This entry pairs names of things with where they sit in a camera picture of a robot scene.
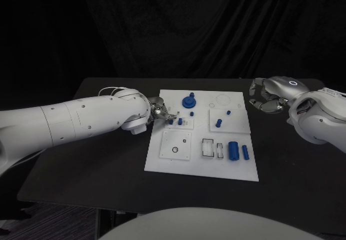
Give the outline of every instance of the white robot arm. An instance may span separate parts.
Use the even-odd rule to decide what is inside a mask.
[[[346,153],[346,94],[325,87],[309,91],[298,80],[273,76],[253,79],[250,96],[257,85],[267,102],[250,99],[250,104],[269,114],[279,113],[288,106],[286,122],[298,135],[312,144],[331,143]]]
[[[145,98],[135,89],[119,89],[115,95],[0,111],[0,174],[41,149],[110,132],[118,127],[138,134],[154,119],[175,118],[167,113],[159,97]]]

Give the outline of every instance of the blue cylindrical block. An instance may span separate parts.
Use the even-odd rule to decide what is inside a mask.
[[[216,128],[218,128],[220,126],[221,126],[221,120],[220,119],[217,119],[217,122],[216,122]]]
[[[246,145],[242,145],[242,154],[243,154],[243,159],[249,160],[249,153],[247,153],[247,147]]]
[[[239,160],[239,149],[237,149],[236,141],[230,141],[227,143],[227,151],[229,151],[229,160],[231,160],[231,161]]]
[[[181,105],[184,108],[191,109],[195,105],[195,99],[190,96],[184,97],[181,100]]]

